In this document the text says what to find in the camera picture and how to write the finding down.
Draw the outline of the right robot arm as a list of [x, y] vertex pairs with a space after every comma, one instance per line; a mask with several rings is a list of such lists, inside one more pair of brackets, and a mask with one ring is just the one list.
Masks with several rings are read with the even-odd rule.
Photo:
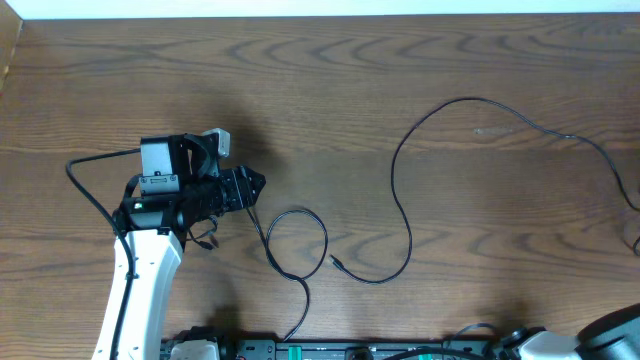
[[639, 360], [639, 304], [609, 313], [575, 336], [521, 328], [489, 352], [500, 360]]

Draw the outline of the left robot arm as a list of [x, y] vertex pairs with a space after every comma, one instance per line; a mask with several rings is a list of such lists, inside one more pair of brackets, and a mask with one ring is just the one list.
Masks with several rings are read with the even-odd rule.
[[142, 173], [112, 216], [114, 278], [94, 358], [159, 358], [172, 281], [191, 227], [253, 206], [266, 184], [246, 166], [220, 168], [230, 145], [222, 129], [141, 140]]

